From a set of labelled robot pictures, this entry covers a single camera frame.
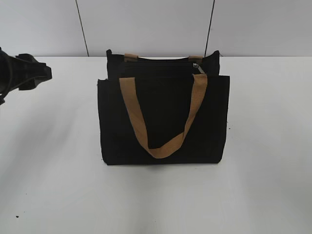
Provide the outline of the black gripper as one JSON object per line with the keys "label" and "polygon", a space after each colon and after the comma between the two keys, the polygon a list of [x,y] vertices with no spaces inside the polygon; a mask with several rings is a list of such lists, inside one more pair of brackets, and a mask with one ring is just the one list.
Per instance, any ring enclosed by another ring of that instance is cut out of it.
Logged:
{"label": "black gripper", "polygon": [[12,57],[0,51],[0,103],[9,92],[35,89],[40,83],[52,79],[52,69],[37,61],[31,54]]}

